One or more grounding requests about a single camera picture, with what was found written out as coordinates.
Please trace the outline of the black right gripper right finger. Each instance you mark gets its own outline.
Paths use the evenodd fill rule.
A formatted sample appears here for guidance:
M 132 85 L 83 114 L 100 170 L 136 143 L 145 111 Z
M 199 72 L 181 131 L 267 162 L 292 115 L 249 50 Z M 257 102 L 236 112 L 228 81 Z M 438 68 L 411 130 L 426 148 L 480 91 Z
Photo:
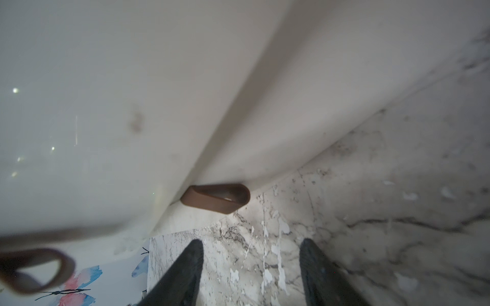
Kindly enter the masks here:
M 369 304 L 310 238 L 302 241 L 299 264 L 307 305 Z

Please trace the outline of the white bottom drawer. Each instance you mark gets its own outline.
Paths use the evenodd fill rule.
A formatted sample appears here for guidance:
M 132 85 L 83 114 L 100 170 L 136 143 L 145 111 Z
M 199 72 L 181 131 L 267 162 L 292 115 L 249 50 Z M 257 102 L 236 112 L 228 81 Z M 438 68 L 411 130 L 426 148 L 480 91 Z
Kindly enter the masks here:
M 296 1 L 151 234 L 219 220 L 180 196 L 229 183 L 258 195 L 488 28 L 488 1 Z

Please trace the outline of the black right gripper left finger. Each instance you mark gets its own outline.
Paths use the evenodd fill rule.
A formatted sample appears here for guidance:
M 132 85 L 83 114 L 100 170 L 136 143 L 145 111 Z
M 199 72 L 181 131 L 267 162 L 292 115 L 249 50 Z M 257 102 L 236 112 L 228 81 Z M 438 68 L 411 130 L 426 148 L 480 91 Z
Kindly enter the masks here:
M 204 246 L 192 240 L 139 305 L 197 304 L 204 265 Z

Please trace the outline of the white drawer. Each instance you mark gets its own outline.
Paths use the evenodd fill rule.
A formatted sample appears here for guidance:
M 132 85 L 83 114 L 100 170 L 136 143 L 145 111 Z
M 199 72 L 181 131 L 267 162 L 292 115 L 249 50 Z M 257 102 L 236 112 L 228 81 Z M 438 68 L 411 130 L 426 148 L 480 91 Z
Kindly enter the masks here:
M 1 250 L 133 256 L 291 1 L 2 1 Z
M 488 28 L 488 1 L 296 1 L 151 234 L 219 220 L 180 196 L 229 183 L 258 195 Z

